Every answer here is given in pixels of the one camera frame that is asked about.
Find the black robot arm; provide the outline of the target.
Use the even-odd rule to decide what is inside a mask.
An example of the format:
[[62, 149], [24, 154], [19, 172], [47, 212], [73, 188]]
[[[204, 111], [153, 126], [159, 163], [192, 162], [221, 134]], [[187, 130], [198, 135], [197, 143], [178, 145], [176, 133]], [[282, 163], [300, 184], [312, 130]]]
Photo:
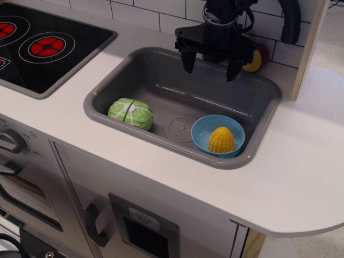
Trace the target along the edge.
[[175, 30], [175, 48], [181, 53], [183, 68], [192, 73], [196, 55], [207, 60], [228, 60], [227, 81], [233, 81], [242, 67], [253, 61], [257, 43], [244, 37], [237, 28], [237, 20], [256, 1], [206, 1], [202, 15], [204, 22], [197, 26]]

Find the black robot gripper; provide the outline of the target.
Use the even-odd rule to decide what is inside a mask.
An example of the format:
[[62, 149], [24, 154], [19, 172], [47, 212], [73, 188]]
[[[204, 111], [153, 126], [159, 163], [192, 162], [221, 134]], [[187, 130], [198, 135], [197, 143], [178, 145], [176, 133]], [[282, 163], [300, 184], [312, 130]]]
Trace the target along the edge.
[[233, 25], [211, 26], [202, 23], [175, 30], [175, 48], [181, 52], [184, 70], [191, 74], [197, 54], [228, 59], [227, 82], [234, 81], [242, 70], [243, 63], [251, 62], [257, 43], [244, 37]]

